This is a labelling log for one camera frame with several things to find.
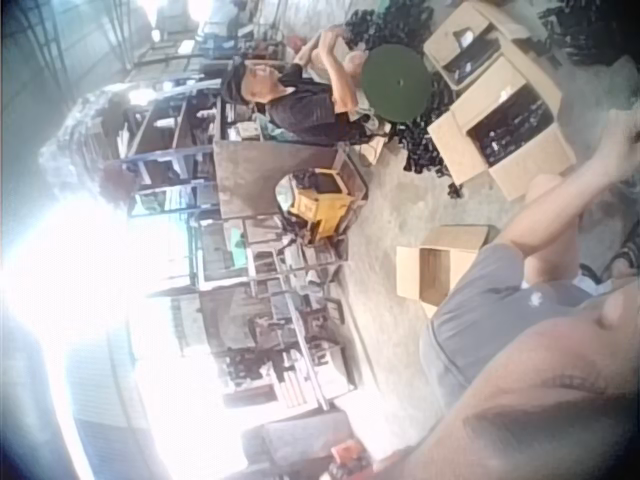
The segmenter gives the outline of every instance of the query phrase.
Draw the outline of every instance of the concrete floor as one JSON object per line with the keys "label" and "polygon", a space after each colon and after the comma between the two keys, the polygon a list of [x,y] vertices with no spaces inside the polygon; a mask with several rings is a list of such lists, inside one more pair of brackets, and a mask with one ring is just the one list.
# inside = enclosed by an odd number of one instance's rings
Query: concrete floor
{"label": "concrete floor", "polygon": [[[432,2],[436,18],[451,11]],[[539,32],[539,2],[517,1],[513,14]],[[355,8],[375,7],[376,0],[330,0],[329,6],[289,0],[283,22],[286,34],[310,36],[343,21]],[[564,66],[554,76],[565,92],[560,122],[580,161],[595,148],[605,113],[628,106],[640,83],[632,62],[611,68]],[[337,401],[349,413],[356,434],[374,455],[419,441],[441,412],[418,358],[418,339],[428,318],[417,302],[395,293],[395,250],[416,246],[427,232],[443,224],[490,224],[503,227],[520,207],[507,202],[488,175],[465,185],[464,199],[447,197],[448,181],[403,171],[405,152],[389,146],[378,164],[366,169],[369,202],[349,232],[349,263],[340,295],[348,316],[345,335],[358,390]],[[582,225],[582,260],[597,271],[619,247],[633,216],[613,195],[598,202]]]}

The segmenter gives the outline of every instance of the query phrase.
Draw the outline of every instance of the green stool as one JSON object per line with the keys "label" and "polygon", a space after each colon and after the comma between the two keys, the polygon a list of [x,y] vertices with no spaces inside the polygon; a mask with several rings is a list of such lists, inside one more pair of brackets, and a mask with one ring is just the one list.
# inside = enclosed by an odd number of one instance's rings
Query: green stool
{"label": "green stool", "polygon": [[362,67],[362,91],[376,115],[409,122],[427,108],[431,75],[420,55],[402,45],[382,45]]}

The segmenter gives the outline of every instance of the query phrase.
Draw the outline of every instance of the cardboard box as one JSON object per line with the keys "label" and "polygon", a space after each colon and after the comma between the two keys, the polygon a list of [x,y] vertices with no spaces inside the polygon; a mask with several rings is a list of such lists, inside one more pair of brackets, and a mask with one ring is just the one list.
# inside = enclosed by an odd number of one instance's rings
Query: cardboard box
{"label": "cardboard box", "polygon": [[469,87],[502,56],[500,49],[487,58],[469,78],[457,83],[446,66],[464,50],[461,43],[481,35],[499,40],[501,47],[505,41],[510,43],[531,36],[525,27],[516,23],[499,8],[479,1],[464,2],[442,23],[423,47],[425,54],[453,90]]}
{"label": "cardboard box", "polygon": [[453,290],[489,237],[487,226],[439,227],[417,248],[398,247],[398,295],[420,300],[429,317]]}
{"label": "cardboard box", "polygon": [[548,75],[510,42],[503,56],[467,90],[428,130],[453,180],[458,185],[489,171],[505,197],[527,192],[538,175],[559,174],[575,163],[557,121],[519,150],[490,167],[470,131],[489,113],[525,85],[532,87],[557,119],[562,92]]}

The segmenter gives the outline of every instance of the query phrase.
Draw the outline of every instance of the person's hand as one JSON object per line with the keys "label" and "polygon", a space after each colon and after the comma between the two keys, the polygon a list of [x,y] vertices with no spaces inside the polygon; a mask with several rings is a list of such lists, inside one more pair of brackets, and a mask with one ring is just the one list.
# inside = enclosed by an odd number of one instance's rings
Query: person's hand
{"label": "person's hand", "polygon": [[640,169],[640,106],[609,112],[594,160],[612,182],[625,180]]}
{"label": "person's hand", "polygon": [[338,37],[340,37],[340,31],[336,28],[330,28],[322,32],[320,35],[320,44],[318,45],[320,53],[323,55],[333,53]]}

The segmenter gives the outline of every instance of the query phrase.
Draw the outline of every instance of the man's arm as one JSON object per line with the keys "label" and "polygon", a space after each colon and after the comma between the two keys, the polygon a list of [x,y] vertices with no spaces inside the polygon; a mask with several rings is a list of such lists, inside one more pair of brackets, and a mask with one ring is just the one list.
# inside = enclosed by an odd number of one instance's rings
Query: man's arm
{"label": "man's arm", "polygon": [[358,106],[356,89],[351,82],[351,78],[333,53],[338,36],[339,34],[335,30],[326,30],[322,32],[318,46],[322,63],[329,72],[329,78],[331,79],[336,114],[355,110]]}
{"label": "man's arm", "polygon": [[293,63],[297,63],[302,68],[307,68],[309,62],[311,62],[311,54],[316,48],[318,48],[318,44],[320,43],[320,35],[322,35],[322,32],[318,32],[304,47],[300,49],[296,58],[293,59]]}
{"label": "man's arm", "polygon": [[600,147],[591,160],[560,185],[527,205],[496,239],[525,256],[556,240],[601,193],[640,167],[640,108],[610,113]]}

